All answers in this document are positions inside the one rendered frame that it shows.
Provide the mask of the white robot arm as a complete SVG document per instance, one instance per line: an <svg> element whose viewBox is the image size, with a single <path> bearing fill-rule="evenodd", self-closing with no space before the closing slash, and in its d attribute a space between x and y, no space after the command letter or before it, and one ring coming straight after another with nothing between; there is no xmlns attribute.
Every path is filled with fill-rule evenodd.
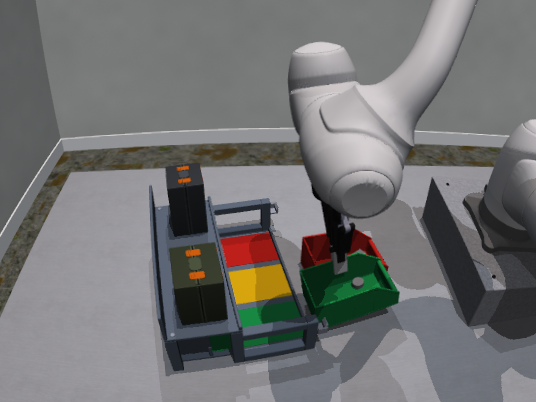
<svg viewBox="0 0 536 402"><path fill-rule="evenodd" d="M315 42L292 53L292 120L305 170L323 202L354 219L393 204L416 124L453 66L477 1L432 0L406 59L374 85L358 83L343 46ZM482 199L463 200L482 248L536 253L535 119L506 140L484 192Z"/></svg>

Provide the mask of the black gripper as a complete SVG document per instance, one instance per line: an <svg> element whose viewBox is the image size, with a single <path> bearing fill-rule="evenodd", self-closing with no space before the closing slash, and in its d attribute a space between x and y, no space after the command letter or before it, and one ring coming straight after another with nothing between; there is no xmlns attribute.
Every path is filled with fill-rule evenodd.
<svg viewBox="0 0 536 402"><path fill-rule="evenodd" d="M328 204L324 203L316 193L312 184L311 187L312 193L315 198L321 201L322 211L324 206L323 216L326 227L326 235L330 238L331 245L329 250L331 253L331 261L333 260L334 274L337 275L346 272L348 271L347 253L351 250L352 236L353 231L355 230L355 224L351 221L349 222L349 218L337 212ZM328 219L328 222L326 218ZM346 254L342 255L342 253Z"/></svg>

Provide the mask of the grey metal shelf rack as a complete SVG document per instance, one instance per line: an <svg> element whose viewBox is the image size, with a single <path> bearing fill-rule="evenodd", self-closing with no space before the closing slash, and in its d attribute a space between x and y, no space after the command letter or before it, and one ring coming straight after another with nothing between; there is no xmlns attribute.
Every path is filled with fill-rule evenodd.
<svg viewBox="0 0 536 402"><path fill-rule="evenodd" d="M239 363L315 348L317 333L327 333L328 323L325 317L319 323L316 314L303 314L270 227L270 215L278 213L276 201L264 198L212 206L208 196L208 232L182 236L174 236L169 205L155 207L154 203L156 236L151 192L149 185L157 319L174 371L184 370L184 361L232 355ZM260 210L260 223L217 228L216 215L253 210ZM210 242L218 251L228 319L182 325L169 248Z"/></svg>

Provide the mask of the black case with orange handles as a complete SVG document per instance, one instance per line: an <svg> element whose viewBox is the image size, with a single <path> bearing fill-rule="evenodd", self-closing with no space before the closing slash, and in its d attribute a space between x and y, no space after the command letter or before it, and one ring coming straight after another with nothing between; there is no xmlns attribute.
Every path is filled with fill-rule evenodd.
<svg viewBox="0 0 536 402"><path fill-rule="evenodd" d="M199 162L167 166L165 169L174 236L208 232Z"/></svg>

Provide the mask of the green bin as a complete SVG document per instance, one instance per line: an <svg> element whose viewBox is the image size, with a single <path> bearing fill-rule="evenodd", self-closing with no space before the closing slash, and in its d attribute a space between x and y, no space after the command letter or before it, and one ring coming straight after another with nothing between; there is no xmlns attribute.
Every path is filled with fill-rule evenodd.
<svg viewBox="0 0 536 402"><path fill-rule="evenodd" d="M333 260L299 270L310 313L316 314L319 323L325 317L328 328L395 305L396 302L396 286L380 258L359 252L347 258L348 271L338 275L334 274ZM364 286L360 289L352 286L356 277L364 279Z"/></svg>

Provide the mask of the red bin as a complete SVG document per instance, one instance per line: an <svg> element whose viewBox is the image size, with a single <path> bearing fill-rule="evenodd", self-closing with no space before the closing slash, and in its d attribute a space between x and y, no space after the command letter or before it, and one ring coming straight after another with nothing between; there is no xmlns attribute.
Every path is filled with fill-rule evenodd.
<svg viewBox="0 0 536 402"><path fill-rule="evenodd" d="M326 236L326 233L302 237L301 264L303 269L331 261L330 245L330 238ZM366 255L381 258L381 262L386 269L386 263L374 245L372 238L355 229L353 231L351 252L347 253L347 255L358 249L363 250Z"/></svg>

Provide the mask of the grey round disc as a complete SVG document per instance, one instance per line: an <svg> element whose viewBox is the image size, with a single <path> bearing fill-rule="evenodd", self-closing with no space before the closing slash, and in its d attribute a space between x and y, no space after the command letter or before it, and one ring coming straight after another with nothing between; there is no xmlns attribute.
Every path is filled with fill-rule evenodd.
<svg viewBox="0 0 536 402"><path fill-rule="evenodd" d="M352 281L352 286L356 289L360 289L364 286L364 280L361 277L356 277Z"/></svg>

